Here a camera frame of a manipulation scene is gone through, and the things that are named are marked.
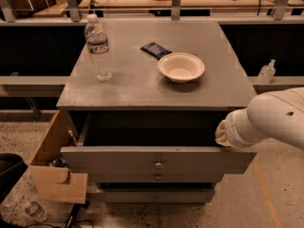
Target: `spray bottle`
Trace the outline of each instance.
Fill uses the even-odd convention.
[[[257,80],[263,84],[269,84],[276,73],[275,59],[272,59],[268,65],[265,65],[259,72]]]

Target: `cardboard box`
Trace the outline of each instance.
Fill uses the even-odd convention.
[[[64,114],[57,111],[29,166],[38,197],[41,200],[85,203],[87,174],[70,173],[68,168],[48,167],[48,163],[60,155],[63,145],[70,145],[68,124]]]

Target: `black chair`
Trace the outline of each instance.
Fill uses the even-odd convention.
[[[22,158],[16,154],[0,154],[0,203],[6,198],[12,187],[27,170]],[[20,227],[4,222],[0,214],[0,227]]]

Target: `bottle label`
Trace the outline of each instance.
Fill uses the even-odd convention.
[[[107,40],[99,40],[99,41],[86,41],[86,46],[89,53],[92,54],[102,54],[108,51],[108,43]]]

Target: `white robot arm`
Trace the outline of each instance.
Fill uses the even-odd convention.
[[[304,150],[304,87],[257,95],[245,109],[228,114],[216,131],[224,146],[252,146],[274,138]]]

